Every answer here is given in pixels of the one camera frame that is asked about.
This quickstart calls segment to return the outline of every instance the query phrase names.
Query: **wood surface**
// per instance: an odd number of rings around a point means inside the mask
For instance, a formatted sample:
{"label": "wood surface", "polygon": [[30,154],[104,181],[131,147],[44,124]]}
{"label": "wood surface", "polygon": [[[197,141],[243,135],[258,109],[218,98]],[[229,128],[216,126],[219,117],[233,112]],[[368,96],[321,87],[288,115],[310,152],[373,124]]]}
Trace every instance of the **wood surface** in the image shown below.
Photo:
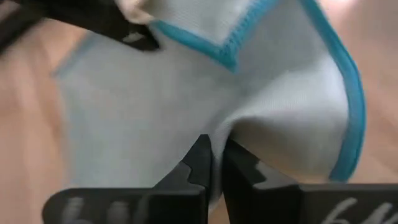
{"label": "wood surface", "polygon": [[[320,2],[356,61],[366,94],[366,138],[351,182],[396,183],[398,1]],[[0,223],[41,223],[43,203],[65,183],[52,74],[85,32],[45,20],[0,55]],[[222,202],[210,223],[228,223]]]}

